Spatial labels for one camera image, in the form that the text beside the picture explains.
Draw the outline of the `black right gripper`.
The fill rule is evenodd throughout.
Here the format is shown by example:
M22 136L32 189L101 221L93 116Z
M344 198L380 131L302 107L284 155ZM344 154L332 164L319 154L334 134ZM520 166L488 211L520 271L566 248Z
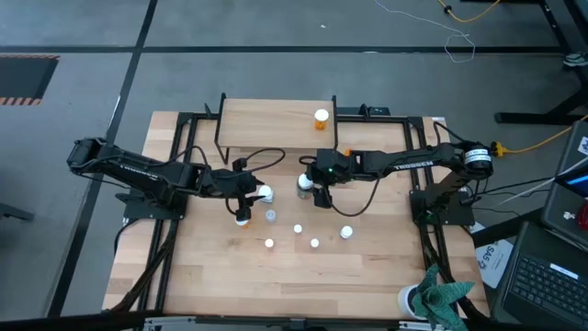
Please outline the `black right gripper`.
M351 180L350 158L334 149L318 149L315 159L307 166L306 176L314 183L346 183ZM329 187L313 185L313 203L322 209L332 208Z

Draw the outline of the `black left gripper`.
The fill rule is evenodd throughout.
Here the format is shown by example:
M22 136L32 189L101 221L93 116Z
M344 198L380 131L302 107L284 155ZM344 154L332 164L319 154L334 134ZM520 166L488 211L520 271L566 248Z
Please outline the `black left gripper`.
M257 179L251 172L244 171L247 167L246 158L238 158L232 162L232 170L217 169L207 171L200 180L201 198L246 200L247 194L254 193L264 182ZM239 203L235 212L237 222L249 222L252 218L251 206L248 202Z

